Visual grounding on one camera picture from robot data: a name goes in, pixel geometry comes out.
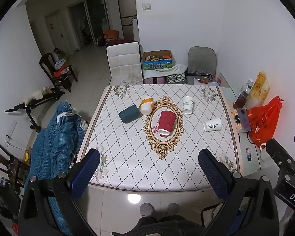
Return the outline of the black tripod stand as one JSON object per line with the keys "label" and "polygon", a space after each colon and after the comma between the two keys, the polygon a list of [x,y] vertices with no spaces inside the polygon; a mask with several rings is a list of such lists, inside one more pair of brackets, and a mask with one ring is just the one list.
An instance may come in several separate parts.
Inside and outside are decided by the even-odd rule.
{"label": "black tripod stand", "polygon": [[58,87],[49,88],[43,87],[42,90],[35,91],[29,98],[23,100],[18,105],[15,105],[11,109],[5,110],[5,113],[17,112],[19,110],[24,110],[25,113],[30,118],[30,129],[35,130],[37,133],[41,131],[41,126],[39,126],[34,118],[31,116],[32,109],[36,109],[38,106],[45,104],[50,101],[58,101],[63,95],[64,91],[61,91]]}

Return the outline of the white light switch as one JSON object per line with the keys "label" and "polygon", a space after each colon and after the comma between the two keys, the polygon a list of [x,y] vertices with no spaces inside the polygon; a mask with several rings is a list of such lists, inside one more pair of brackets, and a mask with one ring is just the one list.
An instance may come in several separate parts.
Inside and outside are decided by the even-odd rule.
{"label": "white light switch", "polygon": [[151,3],[142,3],[142,10],[143,11],[151,10]]}

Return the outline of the teal cylindrical cup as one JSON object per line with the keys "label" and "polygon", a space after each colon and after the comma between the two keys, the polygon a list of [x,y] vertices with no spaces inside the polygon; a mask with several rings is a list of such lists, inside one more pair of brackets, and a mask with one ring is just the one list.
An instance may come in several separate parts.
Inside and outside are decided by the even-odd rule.
{"label": "teal cylindrical cup", "polygon": [[128,124],[141,116],[139,108],[134,104],[119,113],[121,121]]}

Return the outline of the cardboard box with items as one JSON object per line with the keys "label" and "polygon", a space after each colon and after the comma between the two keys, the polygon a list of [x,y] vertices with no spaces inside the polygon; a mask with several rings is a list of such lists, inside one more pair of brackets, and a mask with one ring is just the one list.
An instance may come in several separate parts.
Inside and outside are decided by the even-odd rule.
{"label": "cardboard box with items", "polygon": [[172,68],[172,54],[170,50],[144,52],[142,55],[142,68],[156,70]]}

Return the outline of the white paper cup upright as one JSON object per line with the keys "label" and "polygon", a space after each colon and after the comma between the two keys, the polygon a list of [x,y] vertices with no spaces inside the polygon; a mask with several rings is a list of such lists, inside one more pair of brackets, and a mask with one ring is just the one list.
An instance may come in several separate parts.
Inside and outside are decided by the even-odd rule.
{"label": "white paper cup upright", "polygon": [[190,96],[185,96],[183,98],[183,104],[182,104],[182,113],[184,113],[185,115],[190,115],[193,112],[193,106],[194,106],[194,100],[193,97]]}

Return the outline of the white paper cup with print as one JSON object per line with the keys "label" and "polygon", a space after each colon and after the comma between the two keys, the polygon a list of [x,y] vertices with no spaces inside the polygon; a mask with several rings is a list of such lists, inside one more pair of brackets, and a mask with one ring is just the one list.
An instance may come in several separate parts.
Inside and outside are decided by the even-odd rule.
{"label": "white paper cup with print", "polygon": [[214,118],[209,121],[206,121],[204,122],[203,126],[206,132],[220,131],[222,129],[221,118]]}

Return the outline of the smartphone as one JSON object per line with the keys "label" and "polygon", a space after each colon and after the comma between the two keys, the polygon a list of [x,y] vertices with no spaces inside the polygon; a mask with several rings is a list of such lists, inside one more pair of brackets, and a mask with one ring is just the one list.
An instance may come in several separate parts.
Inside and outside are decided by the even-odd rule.
{"label": "smartphone", "polygon": [[243,132],[251,131],[247,111],[245,109],[237,109],[240,129]]}

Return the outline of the white padded chair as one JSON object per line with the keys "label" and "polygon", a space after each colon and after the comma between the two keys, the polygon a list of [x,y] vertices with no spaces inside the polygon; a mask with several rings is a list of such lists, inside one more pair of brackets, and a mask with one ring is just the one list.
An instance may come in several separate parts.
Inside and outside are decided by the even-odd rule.
{"label": "white padded chair", "polygon": [[106,54],[111,73],[111,86],[143,84],[138,42],[108,46]]}

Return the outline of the orange plastic bag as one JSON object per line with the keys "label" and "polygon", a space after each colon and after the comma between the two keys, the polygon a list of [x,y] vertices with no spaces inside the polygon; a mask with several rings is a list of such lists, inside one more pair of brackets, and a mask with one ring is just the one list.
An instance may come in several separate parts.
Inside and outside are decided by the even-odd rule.
{"label": "orange plastic bag", "polygon": [[267,105],[247,110],[251,128],[248,134],[256,146],[260,147],[262,143],[273,138],[283,101],[279,96],[275,96]]}

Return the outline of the grey chair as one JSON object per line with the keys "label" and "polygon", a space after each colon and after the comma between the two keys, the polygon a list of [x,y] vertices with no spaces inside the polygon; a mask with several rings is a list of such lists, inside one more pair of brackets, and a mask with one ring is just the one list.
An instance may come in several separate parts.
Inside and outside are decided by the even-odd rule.
{"label": "grey chair", "polygon": [[216,53],[209,47],[194,46],[187,56],[186,83],[193,84],[195,78],[206,77],[215,81],[217,67]]}

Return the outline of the floral diamond pattern tablecloth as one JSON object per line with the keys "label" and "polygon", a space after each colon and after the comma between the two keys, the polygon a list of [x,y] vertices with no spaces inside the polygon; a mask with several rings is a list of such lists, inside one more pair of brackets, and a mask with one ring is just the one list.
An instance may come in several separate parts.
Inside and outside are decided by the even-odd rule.
{"label": "floral diamond pattern tablecloth", "polygon": [[[182,113],[183,98],[193,97],[193,112]],[[152,97],[154,108],[125,124],[119,113]],[[169,136],[160,135],[160,114],[170,110],[176,121]],[[206,132],[204,122],[221,118],[220,131]],[[220,87],[144,84],[108,86],[85,135],[79,157],[90,149],[100,153],[91,186],[134,192],[193,191],[209,187],[198,163],[208,149],[230,171],[239,170],[228,103]]]}

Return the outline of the blue quilted jacket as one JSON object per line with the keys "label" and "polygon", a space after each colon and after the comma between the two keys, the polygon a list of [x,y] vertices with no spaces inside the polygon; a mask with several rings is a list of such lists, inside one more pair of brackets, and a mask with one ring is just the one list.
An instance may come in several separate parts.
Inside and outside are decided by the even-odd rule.
{"label": "blue quilted jacket", "polygon": [[70,193],[70,169],[86,126],[68,102],[37,136],[19,214],[19,235],[95,235]]}

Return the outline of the red paper cup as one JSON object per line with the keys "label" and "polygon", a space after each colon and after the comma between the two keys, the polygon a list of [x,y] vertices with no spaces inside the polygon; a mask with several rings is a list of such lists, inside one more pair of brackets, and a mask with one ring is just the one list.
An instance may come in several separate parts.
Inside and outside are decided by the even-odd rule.
{"label": "red paper cup", "polygon": [[170,110],[164,110],[160,114],[158,133],[169,136],[176,121],[176,114]]}

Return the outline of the dark printed lighter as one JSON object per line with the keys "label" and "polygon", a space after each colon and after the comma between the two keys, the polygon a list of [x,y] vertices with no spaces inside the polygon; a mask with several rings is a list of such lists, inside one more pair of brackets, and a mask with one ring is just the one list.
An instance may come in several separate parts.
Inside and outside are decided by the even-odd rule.
{"label": "dark printed lighter", "polygon": [[252,161],[252,155],[251,155],[249,147],[246,148],[246,155],[247,155],[248,162]]}

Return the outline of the orange and white cup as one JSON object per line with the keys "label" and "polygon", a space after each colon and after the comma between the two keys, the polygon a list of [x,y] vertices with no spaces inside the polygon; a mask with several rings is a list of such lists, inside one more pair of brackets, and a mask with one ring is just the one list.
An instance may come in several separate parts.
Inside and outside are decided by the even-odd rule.
{"label": "orange and white cup", "polygon": [[152,99],[152,97],[144,98],[139,105],[140,113],[145,116],[150,115],[152,113],[153,108],[154,100]]}

